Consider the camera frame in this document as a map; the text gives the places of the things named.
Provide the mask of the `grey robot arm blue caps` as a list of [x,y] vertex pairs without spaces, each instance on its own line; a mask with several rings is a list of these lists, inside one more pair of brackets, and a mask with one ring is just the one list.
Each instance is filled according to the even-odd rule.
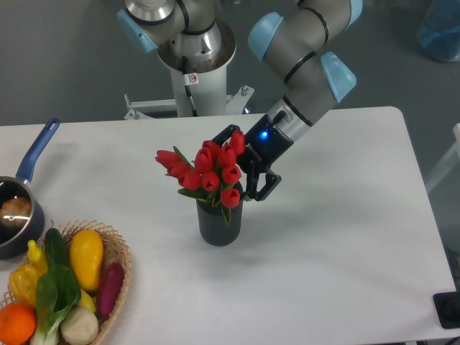
[[[349,28],[360,1],[299,1],[290,19],[263,16],[247,42],[283,82],[285,95],[247,132],[238,163],[247,177],[243,197],[264,200],[281,178],[272,164],[352,90],[354,74],[332,52],[318,49]],[[213,1],[126,1],[119,26],[142,52],[156,52],[169,68],[180,117],[226,114],[226,67],[234,33],[216,17]]]

